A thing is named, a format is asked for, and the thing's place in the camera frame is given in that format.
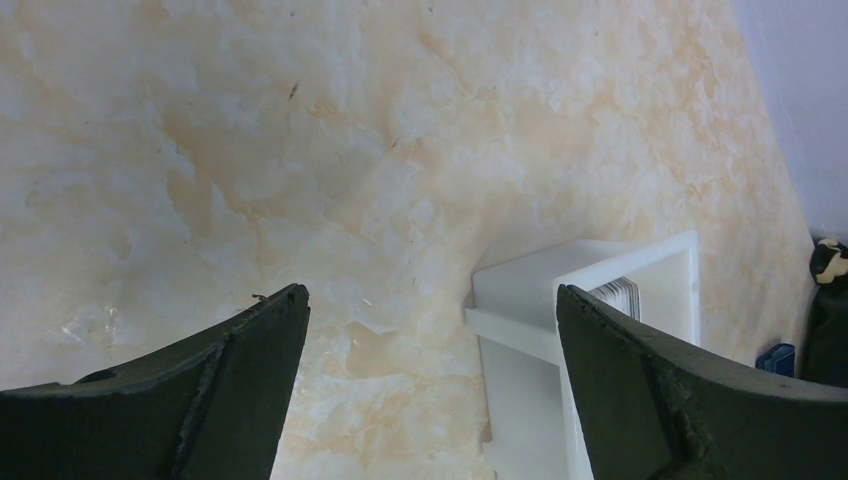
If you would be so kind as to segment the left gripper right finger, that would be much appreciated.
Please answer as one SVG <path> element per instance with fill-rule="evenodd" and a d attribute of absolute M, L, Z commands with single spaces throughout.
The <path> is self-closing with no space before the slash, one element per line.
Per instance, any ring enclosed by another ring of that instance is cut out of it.
<path fill-rule="evenodd" d="M 597 479 L 843 479 L 847 392 L 760 371 L 560 286 L 559 336 Z"/>

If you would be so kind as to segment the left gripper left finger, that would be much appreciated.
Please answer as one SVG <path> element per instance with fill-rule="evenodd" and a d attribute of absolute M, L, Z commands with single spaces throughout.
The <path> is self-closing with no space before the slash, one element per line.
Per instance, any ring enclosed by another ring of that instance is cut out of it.
<path fill-rule="evenodd" d="M 292 284 L 71 384 L 1 394 L 5 479 L 266 479 L 310 317 Z"/>

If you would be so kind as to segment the white plastic card tray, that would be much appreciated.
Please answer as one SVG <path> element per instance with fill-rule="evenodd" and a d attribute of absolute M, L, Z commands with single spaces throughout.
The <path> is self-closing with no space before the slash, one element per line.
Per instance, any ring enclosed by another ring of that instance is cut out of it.
<path fill-rule="evenodd" d="M 641 321 L 700 345 L 698 234 L 653 243 L 580 239 L 477 271 L 465 312 L 478 336 L 491 441 L 500 479 L 590 479 L 559 338 L 557 291 L 589 292 L 619 277 L 641 295 Z"/>

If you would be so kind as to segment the navy blue card holder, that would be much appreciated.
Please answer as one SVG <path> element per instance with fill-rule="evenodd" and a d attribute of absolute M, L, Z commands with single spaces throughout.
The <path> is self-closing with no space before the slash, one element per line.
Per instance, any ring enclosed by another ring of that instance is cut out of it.
<path fill-rule="evenodd" d="M 796 347 L 789 343 L 778 343 L 760 354 L 755 368 L 776 375 L 795 377 Z"/>

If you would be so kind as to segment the stack of grey cards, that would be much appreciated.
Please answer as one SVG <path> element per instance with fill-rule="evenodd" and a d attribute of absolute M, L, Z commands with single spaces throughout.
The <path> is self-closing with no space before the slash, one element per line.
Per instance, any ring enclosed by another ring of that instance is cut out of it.
<path fill-rule="evenodd" d="M 638 285 L 627 277 L 619 277 L 589 291 L 596 299 L 641 321 L 641 295 Z"/>

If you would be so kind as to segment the black floral blanket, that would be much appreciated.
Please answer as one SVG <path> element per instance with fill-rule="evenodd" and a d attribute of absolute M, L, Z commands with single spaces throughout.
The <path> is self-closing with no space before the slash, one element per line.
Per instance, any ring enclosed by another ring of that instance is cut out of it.
<path fill-rule="evenodd" d="M 816 242 L 809 270 L 817 286 L 802 347 L 802 380 L 847 387 L 847 246 Z"/>

